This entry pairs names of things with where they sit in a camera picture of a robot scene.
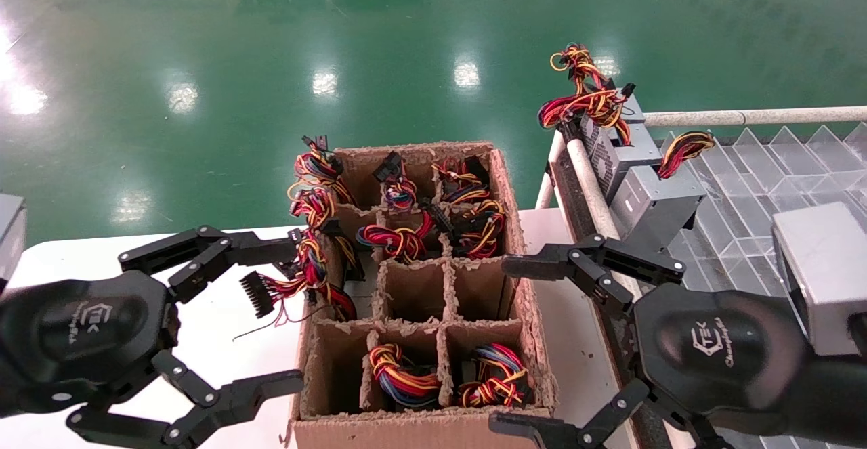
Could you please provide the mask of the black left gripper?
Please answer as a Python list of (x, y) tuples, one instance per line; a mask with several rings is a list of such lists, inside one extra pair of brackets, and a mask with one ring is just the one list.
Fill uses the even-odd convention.
[[(264, 240), (202, 225), (119, 255), (124, 272), (59, 280), (2, 294), (3, 417), (127, 402), (163, 375), (193, 403), (173, 423), (83, 406), (67, 418), (81, 439), (124, 448), (198, 448), (224, 427), (257, 417), (266, 400), (300, 393), (304, 374), (285, 370), (214, 389), (169, 350), (187, 303), (232, 266), (288, 261), (291, 237)], [(169, 288), (151, 276), (186, 264)]]

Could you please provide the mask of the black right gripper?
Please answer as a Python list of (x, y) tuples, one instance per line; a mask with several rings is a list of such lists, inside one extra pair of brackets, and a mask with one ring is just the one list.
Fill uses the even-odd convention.
[[(688, 430), (697, 448), (730, 447), (713, 425), (762, 436), (786, 431), (784, 400), (813, 354), (786, 299), (688, 291), (678, 286), (685, 273), (681, 261), (601, 235), (546, 243), (535, 255), (505, 255), (503, 273), (570, 280), (609, 314), (633, 313), (640, 378), (582, 427), (496, 412), (489, 417), (491, 431), (532, 440), (538, 448), (604, 448), (643, 405)], [(635, 304), (615, 273), (657, 288)]]

